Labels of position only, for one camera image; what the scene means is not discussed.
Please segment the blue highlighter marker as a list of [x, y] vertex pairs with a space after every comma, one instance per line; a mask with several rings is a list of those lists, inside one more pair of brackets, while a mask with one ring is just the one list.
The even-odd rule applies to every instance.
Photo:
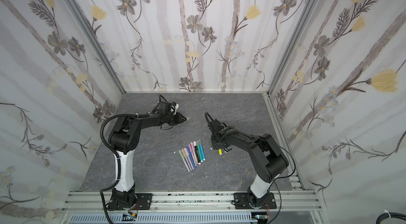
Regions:
[[198, 141], [197, 141], [197, 146], [198, 146], [198, 149], [199, 149], [200, 159], [201, 159], [201, 161], [203, 162], [203, 161], [206, 160], [206, 158], [205, 158], [205, 154], [204, 154], [204, 150], [203, 150], [203, 146], [202, 146], [201, 140], [198, 140]]

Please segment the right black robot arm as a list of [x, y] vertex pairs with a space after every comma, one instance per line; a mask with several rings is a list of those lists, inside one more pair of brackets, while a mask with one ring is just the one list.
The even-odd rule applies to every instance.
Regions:
[[211, 143], [215, 150], [227, 150], [235, 146], [248, 153], [256, 177], [247, 189], [244, 200], [234, 200], [238, 207], [251, 207], [260, 209], [264, 204], [269, 205], [267, 195], [275, 179], [289, 166], [288, 158], [282, 148], [269, 134], [262, 136], [250, 135], [223, 124], [209, 125]]

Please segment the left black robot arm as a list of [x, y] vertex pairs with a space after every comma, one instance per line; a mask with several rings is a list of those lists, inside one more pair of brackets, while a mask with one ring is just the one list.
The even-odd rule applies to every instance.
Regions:
[[140, 141], [141, 131], [149, 127], [161, 127], [164, 124], [175, 126], [186, 121], [184, 115], [176, 112], [165, 115], [119, 114], [103, 122], [100, 138], [114, 154], [116, 170], [114, 184], [100, 191], [112, 192], [111, 199], [105, 204], [107, 210], [130, 210], [138, 203], [133, 179], [133, 156]]

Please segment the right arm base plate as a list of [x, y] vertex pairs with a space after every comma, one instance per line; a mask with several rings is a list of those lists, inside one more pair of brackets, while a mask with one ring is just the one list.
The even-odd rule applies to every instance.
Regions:
[[233, 197], [232, 204], [235, 209], [277, 209], [274, 194], [271, 192], [261, 198], [256, 198], [254, 194], [248, 192], [236, 192]]

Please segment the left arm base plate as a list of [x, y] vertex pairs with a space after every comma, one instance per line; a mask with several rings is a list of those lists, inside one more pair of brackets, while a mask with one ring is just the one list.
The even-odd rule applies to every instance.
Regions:
[[152, 193], [136, 193], [129, 195], [113, 195], [107, 204], [107, 210], [149, 210], [152, 203]]

